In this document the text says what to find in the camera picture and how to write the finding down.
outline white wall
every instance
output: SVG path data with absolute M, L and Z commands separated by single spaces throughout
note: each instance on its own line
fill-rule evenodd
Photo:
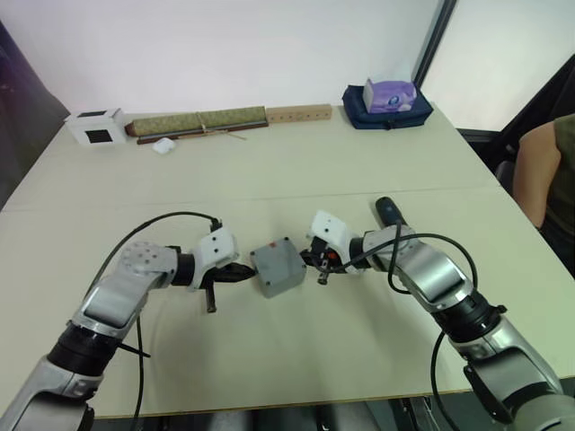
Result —
M 501 130 L 575 53 L 575 0 L 459 0 L 422 90 L 458 128 Z
M 438 0 L 1 0 L 0 20 L 70 110 L 341 103 L 414 66 Z

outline white box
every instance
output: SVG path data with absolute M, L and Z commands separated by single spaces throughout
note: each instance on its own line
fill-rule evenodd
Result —
M 125 144 L 124 113 L 120 108 L 69 115 L 66 125 L 82 145 Z

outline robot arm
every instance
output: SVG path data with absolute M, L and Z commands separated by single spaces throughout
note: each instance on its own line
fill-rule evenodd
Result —
M 401 236 L 414 231 L 391 199 L 380 199 L 376 206 L 384 224 L 401 223 L 360 237 L 341 220 L 319 211 L 308 234 L 316 263 L 321 262 L 322 268 L 339 266 L 388 242 L 390 245 L 345 268 L 350 274 L 366 268 L 387 271 L 398 226 Z M 401 241 L 394 274 L 467 361 L 464 374 L 493 418 L 502 423 L 515 422 L 521 430 L 551 426 L 572 429 L 575 400 L 563 395 L 552 368 L 502 315 L 505 308 L 491 306 L 445 253 L 417 238 Z M 326 279 L 327 274 L 323 274 L 318 281 Z
M 0 418 L 0 431 L 90 429 L 93 411 L 86 401 L 97 391 L 148 292 L 168 285 L 198 289 L 207 274 L 238 256 L 235 238 L 225 227 L 203 238 L 190 254 L 149 242 L 127 246 L 115 270 L 91 289 L 57 344 L 40 359 Z

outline gray box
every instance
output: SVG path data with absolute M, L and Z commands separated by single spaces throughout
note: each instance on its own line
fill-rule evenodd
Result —
M 288 237 L 270 242 L 250 253 L 258 271 L 261 291 L 271 298 L 301 285 L 307 266 Z

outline wooden block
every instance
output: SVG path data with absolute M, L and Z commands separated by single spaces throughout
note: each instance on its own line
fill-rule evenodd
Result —
M 291 123 L 294 121 L 314 121 L 330 119 L 332 106 L 322 105 L 283 106 L 281 108 L 266 108 L 266 118 L 269 123 Z

